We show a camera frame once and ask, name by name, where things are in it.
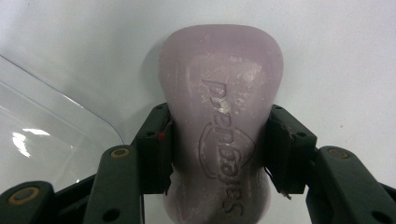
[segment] soap bar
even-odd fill
[[[262,140],[282,73],[278,44],[253,27],[198,25],[166,39],[159,78],[175,148],[163,200],[175,223],[256,223],[266,212]]]

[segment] pink soap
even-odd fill
[[[283,72],[279,46],[241,25],[199,25],[163,44],[160,81],[175,122],[164,206],[175,223],[256,223],[270,191],[262,135]]]

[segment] screw hole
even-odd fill
[[[392,219],[382,212],[373,211],[372,215],[375,218],[375,220],[381,223],[392,223]]]
[[[297,133],[300,137],[306,137],[306,133]]]
[[[155,132],[146,132],[146,135],[147,136],[153,136],[153,135],[155,135]]]
[[[119,218],[119,216],[120,216],[120,209],[112,208],[112,209],[108,210],[107,212],[105,212],[102,219],[105,222],[112,222],[112,221],[116,220],[117,218]]]

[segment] brass screw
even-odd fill
[[[117,148],[111,152],[111,157],[114,159],[119,159],[129,155],[129,149],[127,148]]]
[[[337,158],[340,158],[340,159],[343,159],[343,160],[349,158],[349,155],[345,151],[340,150],[338,148],[330,148],[329,149],[329,153],[331,155],[333,155],[334,157],[337,157]]]
[[[8,198],[8,203],[12,205],[21,205],[30,202],[35,197],[37,197],[39,192],[40,189],[38,187],[27,187],[20,189]]]

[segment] worn soap surface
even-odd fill
[[[175,223],[256,223],[265,213],[261,136],[282,72],[279,46],[256,28],[192,26],[164,42],[159,77],[176,148],[163,199]]]

